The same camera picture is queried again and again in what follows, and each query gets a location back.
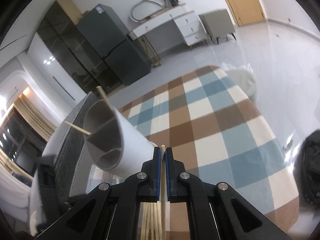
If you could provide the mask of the white utensil holder cup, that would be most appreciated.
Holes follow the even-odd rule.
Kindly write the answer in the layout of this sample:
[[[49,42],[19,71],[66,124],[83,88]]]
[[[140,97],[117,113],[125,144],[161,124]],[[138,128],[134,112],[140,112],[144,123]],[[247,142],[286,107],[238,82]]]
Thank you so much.
[[[154,145],[104,100],[94,103],[83,124],[88,152],[100,169],[127,178],[152,159]]]

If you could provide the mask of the checkered plaid rug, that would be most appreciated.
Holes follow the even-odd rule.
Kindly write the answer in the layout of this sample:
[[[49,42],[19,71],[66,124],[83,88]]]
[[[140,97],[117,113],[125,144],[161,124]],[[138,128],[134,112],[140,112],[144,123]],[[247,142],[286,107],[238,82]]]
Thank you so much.
[[[298,219],[289,162],[248,96],[217,66],[205,66],[120,108],[149,141],[202,181],[224,181],[281,230]]]

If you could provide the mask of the black bag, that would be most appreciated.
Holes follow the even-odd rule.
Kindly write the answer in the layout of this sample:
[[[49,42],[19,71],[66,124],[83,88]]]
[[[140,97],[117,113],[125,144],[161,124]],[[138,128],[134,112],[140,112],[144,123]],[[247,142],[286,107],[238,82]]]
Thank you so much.
[[[319,205],[319,129],[303,142],[300,179],[304,199],[309,204]]]

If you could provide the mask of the beige curtain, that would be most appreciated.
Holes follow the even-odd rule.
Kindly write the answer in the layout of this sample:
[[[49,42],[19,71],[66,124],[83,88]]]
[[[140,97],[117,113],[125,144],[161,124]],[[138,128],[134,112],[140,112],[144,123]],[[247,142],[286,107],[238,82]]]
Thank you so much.
[[[48,142],[55,132],[56,127],[31,103],[31,101],[21,94],[14,102],[14,107],[27,123]]]

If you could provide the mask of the white wardrobe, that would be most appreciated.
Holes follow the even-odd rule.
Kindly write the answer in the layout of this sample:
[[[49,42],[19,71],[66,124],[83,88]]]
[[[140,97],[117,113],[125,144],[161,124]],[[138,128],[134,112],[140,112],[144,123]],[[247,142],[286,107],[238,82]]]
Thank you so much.
[[[65,71],[38,33],[35,33],[27,55],[47,82],[67,103],[79,103],[86,96],[86,93]]]

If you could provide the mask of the black glass cabinet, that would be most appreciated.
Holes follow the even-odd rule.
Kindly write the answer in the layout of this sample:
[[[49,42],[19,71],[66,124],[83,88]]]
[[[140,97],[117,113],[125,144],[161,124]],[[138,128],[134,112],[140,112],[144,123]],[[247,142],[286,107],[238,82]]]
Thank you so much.
[[[57,0],[48,9],[37,33],[69,77],[86,93],[101,86],[106,93],[120,80],[80,33],[76,23],[81,12],[67,0]]]

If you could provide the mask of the dark grey refrigerator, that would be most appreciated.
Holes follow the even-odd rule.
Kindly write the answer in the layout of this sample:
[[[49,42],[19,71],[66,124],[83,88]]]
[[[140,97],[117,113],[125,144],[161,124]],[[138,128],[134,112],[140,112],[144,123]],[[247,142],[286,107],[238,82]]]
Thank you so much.
[[[151,72],[151,63],[129,30],[106,5],[96,5],[76,25],[116,77],[128,86]]]

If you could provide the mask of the white dressing table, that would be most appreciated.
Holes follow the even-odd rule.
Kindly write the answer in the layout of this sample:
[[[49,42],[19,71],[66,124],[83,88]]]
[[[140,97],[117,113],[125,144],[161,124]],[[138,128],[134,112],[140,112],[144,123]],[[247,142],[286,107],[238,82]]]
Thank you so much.
[[[129,37],[145,37],[156,52],[162,53],[180,44],[192,48],[206,41],[208,35],[197,13],[182,4],[141,23],[129,32]]]

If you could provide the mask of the grey nightstand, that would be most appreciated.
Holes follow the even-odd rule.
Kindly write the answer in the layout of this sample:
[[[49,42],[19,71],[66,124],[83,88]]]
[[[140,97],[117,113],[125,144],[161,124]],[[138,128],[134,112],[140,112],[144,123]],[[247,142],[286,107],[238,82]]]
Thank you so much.
[[[226,9],[217,9],[204,14],[200,14],[199,18],[209,35],[210,39],[215,40],[219,44],[219,39],[223,36],[228,40],[228,35],[236,40],[234,35],[235,28]]]

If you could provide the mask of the oval vanity mirror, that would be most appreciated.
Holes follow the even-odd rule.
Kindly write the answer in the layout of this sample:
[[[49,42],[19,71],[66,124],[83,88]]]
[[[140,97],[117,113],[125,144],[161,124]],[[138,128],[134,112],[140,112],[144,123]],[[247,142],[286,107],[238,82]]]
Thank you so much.
[[[131,8],[130,18],[133,22],[143,23],[167,9],[169,4],[168,0],[141,0]]]

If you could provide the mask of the wooden door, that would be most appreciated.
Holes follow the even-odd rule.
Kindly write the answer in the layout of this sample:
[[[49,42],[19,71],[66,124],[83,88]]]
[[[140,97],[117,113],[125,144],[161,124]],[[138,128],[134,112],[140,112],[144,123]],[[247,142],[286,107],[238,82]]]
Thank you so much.
[[[259,0],[225,0],[237,26],[265,22]]]

